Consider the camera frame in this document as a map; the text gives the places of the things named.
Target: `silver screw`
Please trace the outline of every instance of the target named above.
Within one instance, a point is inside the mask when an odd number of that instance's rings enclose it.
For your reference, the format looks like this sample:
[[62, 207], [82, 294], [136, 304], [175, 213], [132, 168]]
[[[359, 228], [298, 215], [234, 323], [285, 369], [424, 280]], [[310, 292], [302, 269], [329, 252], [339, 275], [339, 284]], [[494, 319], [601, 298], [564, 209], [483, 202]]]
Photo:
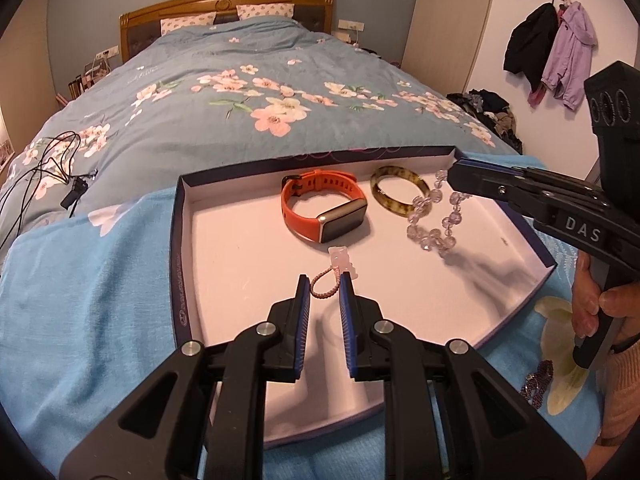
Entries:
[[454, 339], [449, 343], [449, 350], [456, 355], [462, 355], [469, 352], [469, 345], [466, 344], [466, 341], [462, 341], [462, 339]]
[[188, 357], [192, 357], [200, 353], [202, 350], [202, 345], [197, 341], [187, 341], [184, 345], [182, 345], [182, 353]]
[[259, 335], [271, 335], [276, 331], [276, 326], [269, 321], [265, 321], [264, 323], [260, 323], [260, 325], [255, 328], [255, 331]]
[[377, 321], [373, 326], [373, 330], [378, 332], [379, 334], [388, 334], [394, 329], [394, 324], [390, 321], [383, 319], [381, 321]]

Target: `person's arm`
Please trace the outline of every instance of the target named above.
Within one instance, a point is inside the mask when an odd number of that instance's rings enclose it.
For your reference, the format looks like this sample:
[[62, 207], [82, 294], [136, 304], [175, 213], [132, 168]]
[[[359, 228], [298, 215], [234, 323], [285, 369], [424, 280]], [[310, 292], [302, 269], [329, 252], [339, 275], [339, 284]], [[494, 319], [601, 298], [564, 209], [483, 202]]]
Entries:
[[591, 278], [590, 258], [580, 252], [575, 269], [572, 322], [575, 333], [591, 336], [598, 329], [598, 310], [625, 317], [604, 368], [605, 405], [600, 437], [585, 459], [592, 478], [624, 442], [640, 416], [640, 283], [600, 293]]

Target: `black jacket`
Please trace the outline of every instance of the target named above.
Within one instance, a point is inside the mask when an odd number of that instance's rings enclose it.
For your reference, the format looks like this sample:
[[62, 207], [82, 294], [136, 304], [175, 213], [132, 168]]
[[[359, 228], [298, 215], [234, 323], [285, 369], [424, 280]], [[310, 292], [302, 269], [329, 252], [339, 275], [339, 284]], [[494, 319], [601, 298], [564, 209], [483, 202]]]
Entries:
[[552, 4], [538, 7], [511, 33], [504, 69], [514, 74], [523, 72], [531, 90], [537, 90], [557, 33], [556, 8]]

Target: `bed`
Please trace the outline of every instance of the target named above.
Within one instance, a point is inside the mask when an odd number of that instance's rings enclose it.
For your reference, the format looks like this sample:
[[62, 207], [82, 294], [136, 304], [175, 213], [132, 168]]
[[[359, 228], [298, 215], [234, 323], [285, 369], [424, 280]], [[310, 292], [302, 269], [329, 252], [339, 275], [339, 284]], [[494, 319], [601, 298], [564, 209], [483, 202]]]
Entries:
[[[538, 164], [408, 74], [329, 35], [333, 1], [172, 0], [125, 14], [124, 65], [50, 118], [11, 165], [1, 190], [10, 192], [0, 214], [0, 402], [54, 475], [175, 349], [168, 240], [180, 174], [384, 146], [457, 146]], [[238, 4], [279, 2], [294, 4], [293, 19], [238, 21]], [[160, 19], [212, 11], [213, 25], [159, 37]], [[52, 143], [66, 131], [78, 135]], [[50, 174], [29, 184], [47, 146]], [[60, 206], [69, 192], [61, 168], [89, 181], [72, 218]], [[27, 188], [33, 199], [21, 214]], [[559, 265], [533, 303], [569, 299], [575, 250], [540, 236]], [[541, 358], [545, 322], [532, 304], [482, 348], [517, 388]], [[593, 377], [573, 393], [561, 413], [541, 413], [584, 456], [600, 397]], [[265, 478], [382, 478], [383, 438], [381, 414], [272, 449]]]

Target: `lavender hooded jacket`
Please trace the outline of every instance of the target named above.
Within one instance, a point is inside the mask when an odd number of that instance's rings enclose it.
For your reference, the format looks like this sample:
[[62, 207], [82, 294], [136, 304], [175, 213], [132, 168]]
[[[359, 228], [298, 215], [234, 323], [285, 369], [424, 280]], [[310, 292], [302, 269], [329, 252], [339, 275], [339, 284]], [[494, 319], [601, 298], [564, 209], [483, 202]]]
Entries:
[[572, 3], [562, 15], [542, 75], [542, 82], [570, 110], [575, 110], [584, 99], [584, 80], [591, 75], [591, 50], [596, 43], [587, 12], [580, 2]]

